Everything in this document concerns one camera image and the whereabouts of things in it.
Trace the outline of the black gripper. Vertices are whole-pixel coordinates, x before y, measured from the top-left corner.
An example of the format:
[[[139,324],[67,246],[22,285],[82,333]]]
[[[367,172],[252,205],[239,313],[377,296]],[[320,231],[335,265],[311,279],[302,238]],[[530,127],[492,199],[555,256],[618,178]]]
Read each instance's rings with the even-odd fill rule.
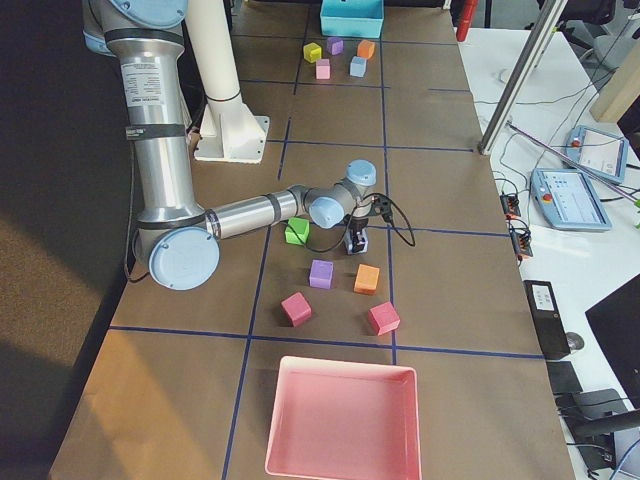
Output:
[[[351,222],[349,226],[349,242],[348,242],[348,252],[355,253],[357,245],[353,242],[363,242],[360,245],[360,253],[366,253],[368,251],[368,242],[366,236],[366,227],[368,226],[368,218],[367,217],[351,217]]]

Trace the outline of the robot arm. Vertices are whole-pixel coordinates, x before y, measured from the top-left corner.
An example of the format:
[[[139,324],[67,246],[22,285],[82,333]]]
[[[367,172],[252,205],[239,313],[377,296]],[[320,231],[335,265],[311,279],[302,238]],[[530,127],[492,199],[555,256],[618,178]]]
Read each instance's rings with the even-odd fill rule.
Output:
[[[191,47],[204,87],[203,158],[257,163],[269,121],[242,99],[227,15],[220,1],[86,1],[87,47],[120,65],[126,136],[142,184],[134,252],[160,285],[189,290],[217,268],[221,240],[308,215],[320,228],[342,225],[349,253],[368,246],[374,165],[351,162],[333,186],[283,191],[207,209],[194,196],[186,109],[177,62]]]

